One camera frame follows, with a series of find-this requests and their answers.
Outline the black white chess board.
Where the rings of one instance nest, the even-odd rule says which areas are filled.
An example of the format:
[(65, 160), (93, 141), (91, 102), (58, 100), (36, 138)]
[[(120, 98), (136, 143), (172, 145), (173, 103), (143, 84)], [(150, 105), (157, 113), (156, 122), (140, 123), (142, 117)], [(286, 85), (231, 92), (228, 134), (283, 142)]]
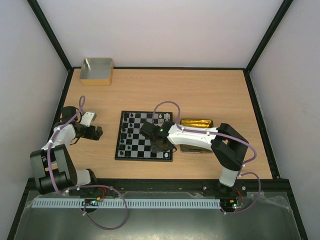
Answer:
[(115, 160), (118, 161), (150, 161), (172, 162), (173, 151), (153, 153), (150, 140), (140, 134), (145, 122), (161, 126), (165, 121), (172, 121), (172, 112), (123, 110), (115, 149)]

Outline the gold tin tray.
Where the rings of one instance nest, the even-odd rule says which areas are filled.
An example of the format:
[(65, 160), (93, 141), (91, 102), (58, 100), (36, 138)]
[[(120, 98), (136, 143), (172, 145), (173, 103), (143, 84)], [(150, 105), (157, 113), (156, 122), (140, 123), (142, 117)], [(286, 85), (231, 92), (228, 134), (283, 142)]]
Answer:
[[(183, 118), (180, 120), (180, 124), (187, 127), (193, 128), (212, 128), (214, 122), (211, 119), (191, 119)], [(189, 154), (211, 154), (212, 152), (206, 148), (182, 144), (180, 146), (180, 151), (182, 153)]]

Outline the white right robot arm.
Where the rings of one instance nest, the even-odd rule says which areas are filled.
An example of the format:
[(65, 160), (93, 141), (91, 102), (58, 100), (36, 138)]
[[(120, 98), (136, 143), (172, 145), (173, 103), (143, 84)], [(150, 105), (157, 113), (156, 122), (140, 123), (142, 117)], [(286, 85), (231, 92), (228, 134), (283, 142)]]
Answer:
[(161, 126), (146, 122), (140, 134), (150, 141), (153, 153), (167, 152), (177, 145), (198, 147), (214, 153), (222, 166), (218, 191), (224, 196), (235, 191), (236, 179), (246, 163), (247, 150), (253, 151), (250, 161), (257, 157), (255, 148), (227, 123), (219, 127), (197, 128), (172, 121), (166, 121)]

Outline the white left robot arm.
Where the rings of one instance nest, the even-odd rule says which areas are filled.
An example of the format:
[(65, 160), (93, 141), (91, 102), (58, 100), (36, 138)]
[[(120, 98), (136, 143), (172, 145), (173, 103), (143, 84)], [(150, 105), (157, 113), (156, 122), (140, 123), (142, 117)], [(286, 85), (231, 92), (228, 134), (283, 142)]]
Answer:
[(30, 154), (30, 162), (35, 184), (40, 194), (45, 195), (71, 187), (95, 184), (94, 172), (87, 168), (77, 170), (72, 162), (68, 148), (79, 139), (98, 141), (103, 135), (101, 126), (92, 122), (97, 117), (94, 111), (81, 111), (75, 106), (61, 109), (59, 120), (53, 125), (48, 142)]

